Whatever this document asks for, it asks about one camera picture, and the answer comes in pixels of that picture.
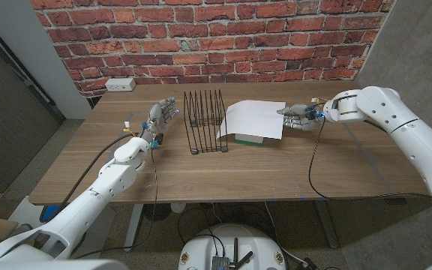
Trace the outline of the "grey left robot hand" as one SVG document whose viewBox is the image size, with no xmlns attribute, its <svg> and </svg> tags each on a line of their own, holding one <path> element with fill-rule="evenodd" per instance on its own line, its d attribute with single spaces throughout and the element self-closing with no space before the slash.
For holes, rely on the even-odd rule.
<svg viewBox="0 0 432 270">
<path fill-rule="evenodd" d="M 150 145 L 155 141 L 161 143 L 161 135 L 164 134 L 167 125 L 179 114 L 175 102 L 174 97 L 168 97 L 159 100 L 149 110 L 148 118 L 140 137 Z"/>
</svg>

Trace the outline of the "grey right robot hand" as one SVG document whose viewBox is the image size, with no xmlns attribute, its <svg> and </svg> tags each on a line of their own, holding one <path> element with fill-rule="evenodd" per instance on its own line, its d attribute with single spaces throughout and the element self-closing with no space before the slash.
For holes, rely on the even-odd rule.
<svg viewBox="0 0 432 270">
<path fill-rule="evenodd" d="M 319 128 L 323 120 L 318 118 L 315 105 L 295 103 L 292 106 L 279 109 L 277 114 L 283 116 L 283 125 L 301 131 L 311 131 Z"/>
</svg>

